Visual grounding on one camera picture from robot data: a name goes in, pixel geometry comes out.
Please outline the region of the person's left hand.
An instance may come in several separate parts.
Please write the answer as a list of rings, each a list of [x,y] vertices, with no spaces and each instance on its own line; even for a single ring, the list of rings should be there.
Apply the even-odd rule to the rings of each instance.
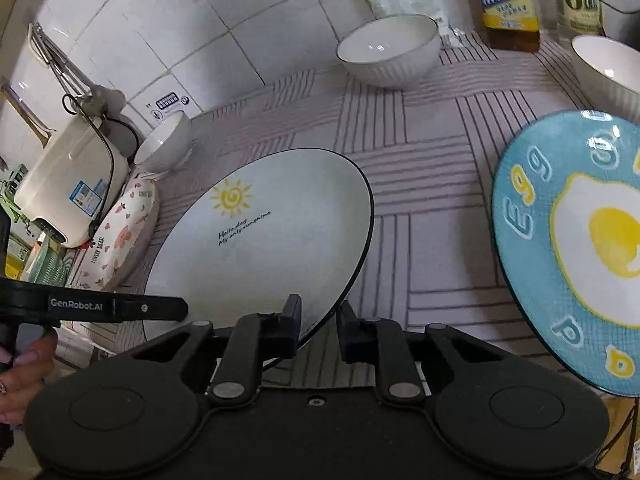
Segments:
[[[47,330],[26,352],[12,358],[1,349],[1,363],[13,366],[1,373],[1,422],[11,426],[23,423],[29,403],[43,388],[43,381],[54,371],[58,334]]]

